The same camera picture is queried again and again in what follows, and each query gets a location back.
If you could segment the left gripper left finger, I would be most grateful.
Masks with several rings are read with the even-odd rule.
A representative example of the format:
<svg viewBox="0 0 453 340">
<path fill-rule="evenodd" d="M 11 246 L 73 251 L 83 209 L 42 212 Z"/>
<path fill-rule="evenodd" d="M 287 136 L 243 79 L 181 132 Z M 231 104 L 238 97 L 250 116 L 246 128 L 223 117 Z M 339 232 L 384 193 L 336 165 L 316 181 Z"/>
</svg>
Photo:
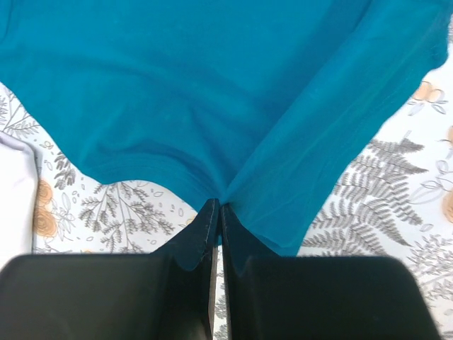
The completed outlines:
<svg viewBox="0 0 453 340">
<path fill-rule="evenodd" d="M 2 339 L 211 339 L 218 202 L 150 254 L 27 255 L 1 271 Z"/>
</svg>

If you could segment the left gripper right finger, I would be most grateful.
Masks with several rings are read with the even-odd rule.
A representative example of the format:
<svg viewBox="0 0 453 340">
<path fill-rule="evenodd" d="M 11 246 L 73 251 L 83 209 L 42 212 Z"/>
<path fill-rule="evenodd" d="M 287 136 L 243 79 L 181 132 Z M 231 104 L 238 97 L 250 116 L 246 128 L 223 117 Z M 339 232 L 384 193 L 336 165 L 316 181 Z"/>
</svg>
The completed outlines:
<svg viewBox="0 0 453 340">
<path fill-rule="evenodd" d="M 414 277 L 386 256 L 283 257 L 221 209 L 231 339 L 438 339 Z"/>
</svg>

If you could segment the teal blue t shirt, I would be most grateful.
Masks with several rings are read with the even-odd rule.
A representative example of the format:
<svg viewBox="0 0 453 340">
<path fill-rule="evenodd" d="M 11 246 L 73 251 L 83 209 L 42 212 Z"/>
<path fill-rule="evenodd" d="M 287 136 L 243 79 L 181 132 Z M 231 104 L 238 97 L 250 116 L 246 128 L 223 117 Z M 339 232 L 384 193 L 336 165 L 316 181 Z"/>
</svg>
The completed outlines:
<svg viewBox="0 0 453 340">
<path fill-rule="evenodd" d="M 82 173 L 216 198 L 298 252 L 447 58 L 451 1 L 2 1 L 1 82 Z"/>
</svg>

